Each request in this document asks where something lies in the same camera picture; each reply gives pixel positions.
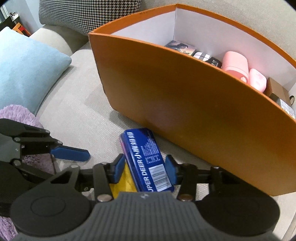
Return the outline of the orange cardboard box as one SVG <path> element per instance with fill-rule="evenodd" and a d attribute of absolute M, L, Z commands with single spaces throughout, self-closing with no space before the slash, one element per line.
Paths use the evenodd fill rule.
<path fill-rule="evenodd" d="M 233 50 L 287 87 L 295 60 L 257 32 L 219 14 L 174 4 L 89 33 L 113 109 L 265 193 L 295 191 L 295 119 L 253 87 L 166 47 L 171 39 L 221 58 Z"/>

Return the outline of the yellow sponge cloth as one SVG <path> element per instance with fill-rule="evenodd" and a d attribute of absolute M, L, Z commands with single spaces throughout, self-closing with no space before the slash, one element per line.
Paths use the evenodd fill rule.
<path fill-rule="evenodd" d="M 112 195 L 116 199 L 120 192 L 137 192 L 128 164 L 125 163 L 125 168 L 121 178 L 117 184 L 109 184 Z"/>

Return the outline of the illustrated lady card box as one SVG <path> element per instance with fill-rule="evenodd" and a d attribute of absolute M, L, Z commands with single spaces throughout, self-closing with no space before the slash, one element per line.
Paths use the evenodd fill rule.
<path fill-rule="evenodd" d="M 165 47 L 189 56 L 193 56 L 196 53 L 196 48 L 194 46 L 176 40 L 170 41 L 168 44 L 165 45 Z"/>

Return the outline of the pink pump lotion bottle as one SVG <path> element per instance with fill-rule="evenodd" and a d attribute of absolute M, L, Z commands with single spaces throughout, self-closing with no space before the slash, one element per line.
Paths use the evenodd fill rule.
<path fill-rule="evenodd" d="M 267 79 L 258 70 L 251 68 L 249 71 L 249 81 L 248 84 L 263 93 L 266 89 Z"/>

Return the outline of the pink cylindrical cup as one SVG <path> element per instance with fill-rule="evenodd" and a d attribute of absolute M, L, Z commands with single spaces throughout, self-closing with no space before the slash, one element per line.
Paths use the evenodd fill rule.
<path fill-rule="evenodd" d="M 222 60 L 222 70 L 231 76 L 248 83 L 248 61 L 242 54 L 234 51 L 226 52 Z"/>

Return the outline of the blue Super Deer box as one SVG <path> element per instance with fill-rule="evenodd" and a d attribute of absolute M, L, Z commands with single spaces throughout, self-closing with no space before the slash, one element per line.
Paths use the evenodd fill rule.
<path fill-rule="evenodd" d="M 138 192 L 174 191 L 154 134 L 148 128 L 124 131 L 120 143 Z"/>

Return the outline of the brown cardboard box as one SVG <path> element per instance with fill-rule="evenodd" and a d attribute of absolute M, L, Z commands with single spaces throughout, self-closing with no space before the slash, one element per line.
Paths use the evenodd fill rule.
<path fill-rule="evenodd" d="M 275 102 L 280 98 L 291 106 L 288 91 L 272 78 L 267 79 L 266 89 L 263 93 Z"/>

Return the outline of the plaid check case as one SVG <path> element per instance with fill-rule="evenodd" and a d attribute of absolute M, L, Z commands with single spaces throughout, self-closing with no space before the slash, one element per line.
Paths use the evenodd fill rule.
<path fill-rule="evenodd" d="M 196 59 L 199 59 L 201 61 L 204 61 L 204 62 L 207 62 L 213 66 L 216 66 L 218 68 L 221 68 L 222 67 L 222 62 L 219 61 L 218 59 L 212 57 L 211 55 L 209 54 L 206 54 L 204 52 L 196 52 L 194 55 L 193 55 L 194 58 Z"/>

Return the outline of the small silver printed box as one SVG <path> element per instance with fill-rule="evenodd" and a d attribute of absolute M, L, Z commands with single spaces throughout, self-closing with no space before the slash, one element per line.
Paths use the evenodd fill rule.
<path fill-rule="evenodd" d="M 287 114 L 289 114 L 292 118 L 295 118 L 295 112 L 285 101 L 282 99 L 277 100 L 277 104 L 283 109 Z"/>

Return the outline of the houndstooth black white pillow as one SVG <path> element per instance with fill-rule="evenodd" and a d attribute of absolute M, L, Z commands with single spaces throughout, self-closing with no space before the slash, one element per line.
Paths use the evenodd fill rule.
<path fill-rule="evenodd" d="M 62 26 L 87 35 L 92 30 L 139 11 L 141 1 L 39 1 L 43 25 Z"/>

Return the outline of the light blue pillow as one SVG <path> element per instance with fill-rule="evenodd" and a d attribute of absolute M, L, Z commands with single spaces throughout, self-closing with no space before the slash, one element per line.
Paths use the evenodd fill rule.
<path fill-rule="evenodd" d="M 57 49 L 5 27 L 1 30 L 1 108 L 18 104 L 36 114 L 71 62 Z"/>

